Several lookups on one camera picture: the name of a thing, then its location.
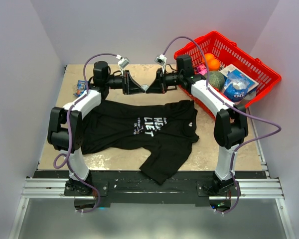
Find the round iridescent brooch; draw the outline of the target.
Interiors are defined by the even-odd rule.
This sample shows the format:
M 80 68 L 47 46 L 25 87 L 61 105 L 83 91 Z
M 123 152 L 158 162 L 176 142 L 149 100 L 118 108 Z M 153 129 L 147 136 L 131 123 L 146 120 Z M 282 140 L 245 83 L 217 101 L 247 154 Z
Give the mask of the round iridescent brooch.
M 146 92 L 148 90 L 149 86 L 146 84 L 143 84 L 143 85 L 141 85 L 141 88 Z

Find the black printed t-shirt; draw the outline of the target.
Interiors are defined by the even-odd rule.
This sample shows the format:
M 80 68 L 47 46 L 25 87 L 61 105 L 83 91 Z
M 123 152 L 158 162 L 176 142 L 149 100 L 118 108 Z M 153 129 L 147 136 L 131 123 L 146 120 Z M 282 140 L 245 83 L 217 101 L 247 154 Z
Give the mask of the black printed t-shirt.
M 194 101 L 155 106 L 132 106 L 103 100 L 83 119 L 83 154 L 110 147 L 125 150 L 144 148 L 150 156 L 140 171 L 158 184 L 171 178 L 199 140 Z

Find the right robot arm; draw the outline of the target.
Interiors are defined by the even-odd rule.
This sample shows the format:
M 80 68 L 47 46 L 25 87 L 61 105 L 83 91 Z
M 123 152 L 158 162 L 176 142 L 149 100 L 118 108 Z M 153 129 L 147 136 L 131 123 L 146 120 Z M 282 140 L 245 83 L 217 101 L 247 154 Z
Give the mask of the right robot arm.
M 192 59 L 188 54 L 176 59 L 175 72 L 165 71 L 167 58 L 160 54 L 155 62 L 160 65 L 153 83 L 146 89 L 147 94 L 164 94 L 170 86 L 180 85 L 193 97 L 200 100 L 215 116 L 214 138 L 219 145 L 218 162 L 212 177 L 209 195 L 224 195 L 236 185 L 235 162 L 237 150 L 248 135 L 247 118 L 244 106 L 235 106 L 211 85 L 206 77 L 196 74 Z

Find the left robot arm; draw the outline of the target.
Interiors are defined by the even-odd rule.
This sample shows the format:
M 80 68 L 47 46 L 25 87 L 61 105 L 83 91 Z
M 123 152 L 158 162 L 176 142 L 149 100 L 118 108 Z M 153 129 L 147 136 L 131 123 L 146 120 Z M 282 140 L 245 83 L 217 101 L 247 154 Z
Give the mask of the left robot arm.
M 86 81 L 86 90 L 64 107 L 54 107 L 50 112 L 47 141 L 59 155 L 53 161 L 56 169 L 66 165 L 69 169 L 68 187 L 81 195 L 96 194 L 91 172 L 83 159 L 83 119 L 97 107 L 109 93 L 109 89 L 121 89 L 125 95 L 145 93 L 148 85 L 139 85 L 124 67 L 126 58 L 118 62 L 119 74 L 111 73 L 107 62 L 94 63 L 93 76 Z

